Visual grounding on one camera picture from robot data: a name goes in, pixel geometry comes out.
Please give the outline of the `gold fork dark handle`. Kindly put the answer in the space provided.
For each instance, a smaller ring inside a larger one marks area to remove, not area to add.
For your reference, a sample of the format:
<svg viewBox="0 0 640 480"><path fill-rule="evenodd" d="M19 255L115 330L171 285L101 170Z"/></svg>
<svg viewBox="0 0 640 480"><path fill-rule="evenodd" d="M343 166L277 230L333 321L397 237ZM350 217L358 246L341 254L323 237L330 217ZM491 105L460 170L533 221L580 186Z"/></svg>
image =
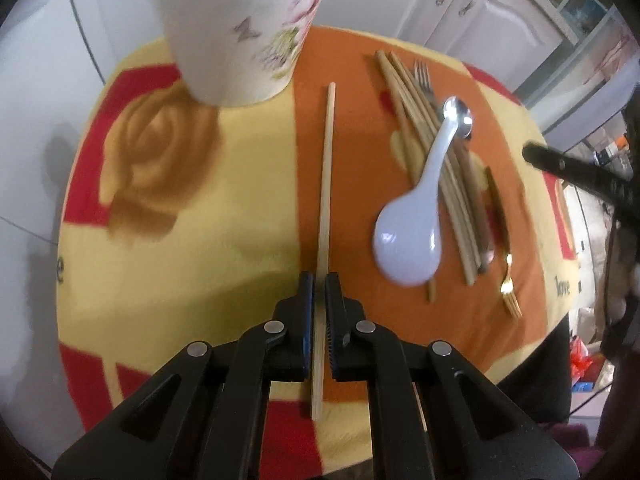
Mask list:
<svg viewBox="0 0 640 480"><path fill-rule="evenodd" d="M491 197L492 206L494 207L495 216L501 235L501 247L504 263L506 264L506 272L500 285L500 294L506 310L514 320L519 320L522 316L522 310L518 303L518 297L515 293L514 283L512 280L513 254L511 250L511 239L509 234L508 222L506 221L506 212L503 208L500 192L491 169L485 169L488 191Z"/></svg>

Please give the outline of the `white ceramic soup spoon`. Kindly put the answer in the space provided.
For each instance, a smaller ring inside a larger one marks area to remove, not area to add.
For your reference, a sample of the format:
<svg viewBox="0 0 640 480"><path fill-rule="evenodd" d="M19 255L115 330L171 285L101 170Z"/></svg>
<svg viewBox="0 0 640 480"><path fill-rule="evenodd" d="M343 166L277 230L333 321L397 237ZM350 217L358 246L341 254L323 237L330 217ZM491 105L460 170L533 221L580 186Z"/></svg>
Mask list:
<svg viewBox="0 0 640 480"><path fill-rule="evenodd" d="M456 120L444 120L419 183L407 194L388 203L376 219L373 233L375 262L386 278L400 286L422 285L438 269L442 258L439 176L457 131Z"/></svg>

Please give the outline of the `silver metal spoon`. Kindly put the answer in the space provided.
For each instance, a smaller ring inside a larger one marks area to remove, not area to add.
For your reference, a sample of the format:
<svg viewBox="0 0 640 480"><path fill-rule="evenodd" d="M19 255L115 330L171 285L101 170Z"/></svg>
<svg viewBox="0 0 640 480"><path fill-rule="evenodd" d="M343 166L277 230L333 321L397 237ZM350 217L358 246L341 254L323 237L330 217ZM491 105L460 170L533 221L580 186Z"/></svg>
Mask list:
<svg viewBox="0 0 640 480"><path fill-rule="evenodd" d="M466 146L471 140L473 117L469 107L459 98L452 96L442 104L442 116L451 115L457 121L456 137L452 141L454 154L461 169L462 180L471 206L475 237L480 253L480 274L485 274L495 255L495 244L492 239L487 211L483 202L480 186L477 183L472 167L471 154Z"/></svg>

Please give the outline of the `wooden chopstick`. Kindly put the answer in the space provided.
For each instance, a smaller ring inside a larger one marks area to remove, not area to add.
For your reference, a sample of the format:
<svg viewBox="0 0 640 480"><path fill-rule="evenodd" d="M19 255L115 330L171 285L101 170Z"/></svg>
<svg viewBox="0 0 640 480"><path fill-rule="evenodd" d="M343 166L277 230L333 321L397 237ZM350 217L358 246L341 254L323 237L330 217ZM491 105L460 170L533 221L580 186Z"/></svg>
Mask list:
<svg viewBox="0 0 640 480"><path fill-rule="evenodd" d="M378 67L380 68L384 81L386 82L388 92L390 92L390 102L392 102L393 111L400 128L402 154L404 155L404 161L407 165L411 182L411 188L408 191L410 192L419 183L423 174L424 166L411 153L411 129L409 125L409 119L407 117L404 100L400 95L399 87L394 76L393 66L390 65L390 62L388 62L388 59L386 58L386 53L382 50L378 50L375 52L375 58L378 61ZM436 285L434 282L434 275L430 280L428 280L421 286L423 286L426 290L427 300L429 302L433 302L436 298Z"/></svg>
<svg viewBox="0 0 640 480"><path fill-rule="evenodd" d="M424 151L427 152L435 142L437 129L442 124L439 110L434 110L431 103L427 101L425 94L416 82L416 78L396 53L387 53L386 58L393 66L400 95L409 107L409 118L416 124L414 128ZM466 196L461 169L456 156L450 152L447 152L444 166L442 166L440 188L454 229L463 270L469 274L468 281L474 282L480 266L480 253L478 252L471 206L468 196Z"/></svg>
<svg viewBox="0 0 640 480"><path fill-rule="evenodd" d="M320 210L318 227L318 250L316 276L314 277L314 348L312 348L311 370L311 419L322 419L324 362L326 362L326 300L324 281L329 273L331 232L331 188L333 164L333 135L335 124L336 84L331 82L326 95L326 124L324 125Z"/></svg>
<svg viewBox="0 0 640 480"><path fill-rule="evenodd" d="M393 52L375 52L392 107L400 125L402 154L412 188L387 203L376 218L373 251L386 278L402 286L431 281L442 260L444 242L439 204L444 203L466 284L472 286L480 267L471 207L448 154L456 128L468 126L457 118L456 102L445 102L445 118L437 118L408 68Z"/></svg>

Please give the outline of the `white kitchen cabinet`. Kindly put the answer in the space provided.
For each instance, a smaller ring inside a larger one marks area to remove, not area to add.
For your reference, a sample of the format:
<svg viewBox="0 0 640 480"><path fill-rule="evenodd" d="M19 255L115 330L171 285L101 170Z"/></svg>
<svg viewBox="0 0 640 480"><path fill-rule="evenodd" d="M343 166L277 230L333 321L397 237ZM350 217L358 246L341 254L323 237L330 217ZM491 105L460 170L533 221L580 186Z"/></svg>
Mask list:
<svg viewBox="0 0 640 480"><path fill-rule="evenodd" d="M321 0L295 66L320 26L416 44L509 90L578 41L550 0ZM2 96L96 92L119 61L157 38L166 39L152 0L16 0L1 26Z"/></svg>

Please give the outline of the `yellow orange rose tablecloth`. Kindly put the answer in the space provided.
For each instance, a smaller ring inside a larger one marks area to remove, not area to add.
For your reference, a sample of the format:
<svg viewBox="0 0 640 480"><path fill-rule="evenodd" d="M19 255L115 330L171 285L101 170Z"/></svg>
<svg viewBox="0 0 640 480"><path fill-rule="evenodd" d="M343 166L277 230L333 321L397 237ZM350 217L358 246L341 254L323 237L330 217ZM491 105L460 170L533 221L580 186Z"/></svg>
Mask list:
<svg viewBox="0 0 640 480"><path fill-rule="evenodd" d="M514 320L501 258L466 284L448 216L436 298L378 270L372 232L410 180L375 52L423 60L439 99L474 116L470 154L494 174L508 222ZM560 182L521 150L541 133L503 84L398 40L318 27L275 98L211 108L186 90L168 47L130 54L96 101L58 239L58 341L86 429L192 341L239 339L292 297L318 250L326 95L336 84L329 268L370 320L414 344L450 342L535 422L570 407L568 310L578 263Z"/></svg>

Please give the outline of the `white floral cup teal interior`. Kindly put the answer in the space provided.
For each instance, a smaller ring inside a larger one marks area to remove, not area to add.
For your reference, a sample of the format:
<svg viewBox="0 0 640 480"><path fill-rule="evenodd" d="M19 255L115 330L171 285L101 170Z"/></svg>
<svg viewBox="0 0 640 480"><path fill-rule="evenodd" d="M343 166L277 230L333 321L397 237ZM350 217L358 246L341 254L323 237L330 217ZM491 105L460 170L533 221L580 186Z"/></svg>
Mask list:
<svg viewBox="0 0 640 480"><path fill-rule="evenodd" d="M152 0L191 96L253 105L291 81L321 0Z"/></svg>

